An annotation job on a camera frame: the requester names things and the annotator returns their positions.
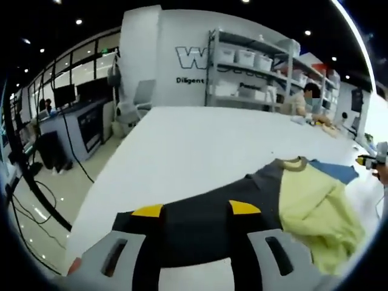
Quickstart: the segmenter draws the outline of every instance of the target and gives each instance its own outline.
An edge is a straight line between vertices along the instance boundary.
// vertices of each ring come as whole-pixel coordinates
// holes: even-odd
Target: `workstation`
[[[54,97],[56,110],[38,114],[41,135],[55,132],[68,160],[89,159],[105,141],[104,124],[111,121],[104,122],[102,113],[111,105],[113,88],[102,78],[56,88]]]

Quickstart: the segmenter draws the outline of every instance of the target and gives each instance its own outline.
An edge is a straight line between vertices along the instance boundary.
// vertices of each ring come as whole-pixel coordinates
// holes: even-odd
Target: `ceiling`
[[[341,76],[349,75],[349,82],[368,87],[363,76],[368,76],[361,51],[352,32],[330,0],[261,1],[231,0],[226,4],[219,0],[56,0],[13,1],[9,3],[7,16],[13,19],[9,27],[6,64],[10,88],[16,84],[26,85],[55,56],[82,40],[104,30],[121,25],[123,13],[145,5],[161,4],[163,9],[212,10],[239,16],[268,26],[287,37],[299,41],[305,51],[312,52],[320,60],[337,70]],[[372,55],[377,80],[388,85],[384,79],[388,51],[387,31],[381,20],[387,11],[384,1],[343,1],[349,13],[356,19],[363,35],[369,37],[367,47]],[[76,25],[76,19],[82,25]],[[310,30],[311,36],[304,32]]]

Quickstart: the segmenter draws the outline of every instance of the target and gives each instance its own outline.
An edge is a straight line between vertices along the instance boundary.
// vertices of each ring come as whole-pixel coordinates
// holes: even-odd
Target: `computer monitor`
[[[113,88],[108,85],[108,78],[92,80],[77,86],[80,102],[113,99]]]
[[[55,107],[61,108],[62,106],[75,101],[75,88],[74,85],[67,85],[54,89]]]

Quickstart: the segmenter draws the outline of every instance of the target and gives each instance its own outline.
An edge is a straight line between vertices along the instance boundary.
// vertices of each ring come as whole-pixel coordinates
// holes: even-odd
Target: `white table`
[[[347,186],[346,195],[372,233],[378,225],[375,205],[383,187],[355,164],[356,156],[365,153],[349,139],[332,138],[319,128],[295,124],[289,116],[277,113],[154,108],[122,142],[86,196],[67,243],[64,270],[111,231],[118,212],[205,193],[275,158],[298,155],[355,166],[360,177]],[[227,260],[163,269],[160,290],[234,290],[232,270]]]

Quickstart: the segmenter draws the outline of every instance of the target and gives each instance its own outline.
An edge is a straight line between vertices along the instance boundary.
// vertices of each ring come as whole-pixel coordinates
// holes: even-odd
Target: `white office chair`
[[[136,114],[142,119],[152,107],[152,94],[155,88],[156,80],[140,81],[136,88],[133,104],[135,105]]]

